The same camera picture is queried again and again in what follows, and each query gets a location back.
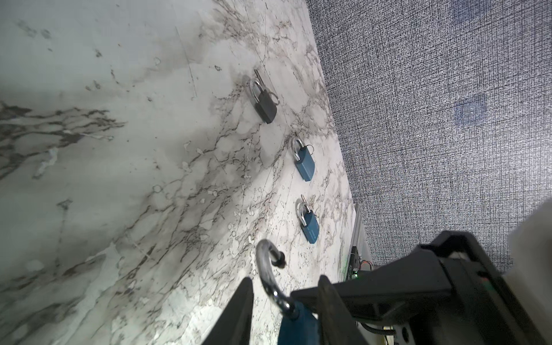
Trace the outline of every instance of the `padlock body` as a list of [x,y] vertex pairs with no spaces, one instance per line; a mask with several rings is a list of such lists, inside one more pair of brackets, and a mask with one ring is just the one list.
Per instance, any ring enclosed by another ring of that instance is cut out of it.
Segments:
[[272,101],[270,94],[265,90],[259,94],[258,99],[259,103],[255,104],[255,110],[261,119],[269,124],[274,121],[278,108],[276,107],[276,104],[274,104],[274,101]]
[[299,317],[291,320],[282,317],[278,345],[319,345],[318,320],[301,302],[295,302]]
[[320,227],[314,212],[305,213],[305,221],[307,225],[302,226],[303,233],[305,234],[307,241],[310,244],[314,244],[316,240],[318,240],[318,234],[320,232]]
[[303,180],[308,182],[312,180],[312,177],[314,176],[314,160],[312,159],[309,149],[306,146],[302,147],[298,154],[299,160],[295,162],[295,166],[297,167],[297,170],[299,170]]

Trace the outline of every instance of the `blue padlock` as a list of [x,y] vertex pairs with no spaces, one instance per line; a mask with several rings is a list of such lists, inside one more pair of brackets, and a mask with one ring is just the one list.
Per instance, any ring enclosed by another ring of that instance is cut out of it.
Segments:
[[272,266],[285,267],[284,253],[269,240],[260,240],[255,260],[264,291],[282,311],[278,345],[319,345],[318,320],[302,303],[284,295],[274,279]]
[[295,156],[295,166],[297,167],[297,170],[299,170],[303,180],[307,182],[312,180],[312,176],[314,176],[314,160],[312,160],[309,149],[297,136],[291,140],[291,149],[293,150],[293,155]]
[[307,241],[310,244],[314,244],[318,240],[318,234],[320,232],[320,227],[318,221],[316,220],[316,215],[310,206],[307,204],[305,197],[301,195],[303,202],[297,207],[297,217],[301,221],[301,228],[303,233],[307,238]]

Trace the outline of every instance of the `marble table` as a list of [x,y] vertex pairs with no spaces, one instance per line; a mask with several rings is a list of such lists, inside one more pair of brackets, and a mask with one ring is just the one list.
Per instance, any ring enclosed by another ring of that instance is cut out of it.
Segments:
[[[275,344],[263,238],[286,254],[284,292],[343,279],[353,203],[303,1],[9,10],[22,20],[0,36],[1,344],[198,344],[246,276],[251,344]],[[255,68],[281,101],[271,124],[248,95]],[[310,182],[295,133],[314,147]]]

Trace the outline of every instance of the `gray carpet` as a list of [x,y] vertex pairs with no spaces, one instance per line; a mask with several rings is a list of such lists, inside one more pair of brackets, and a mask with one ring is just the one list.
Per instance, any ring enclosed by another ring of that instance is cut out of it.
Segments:
[[462,230],[510,267],[552,194],[552,2],[307,3],[375,262]]

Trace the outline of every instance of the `black padlock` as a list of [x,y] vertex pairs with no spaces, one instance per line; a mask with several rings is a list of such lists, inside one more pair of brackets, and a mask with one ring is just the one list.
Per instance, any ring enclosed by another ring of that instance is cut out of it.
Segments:
[[[255,93],[256,88],[259,90],[258,95]],[[250,89],[251,95],[256,101],[254,106],[255,110],[257,111],[261,119],[263,119],[263,121],[267,124],[274,121],[274,118],[276,117],[276,112],[278,111],[278,108],[276,106],[280,104],[280,99],[278,98],[278,96],[276,96],[274,92],[266,89],[264,84],[262,84],[262,80],[259,81],[256,79],[252,79],[250,81]],[[276,100],[278,101],[277,103],[274,103],[274,101],[272,100],[272,96],[276,97]]]

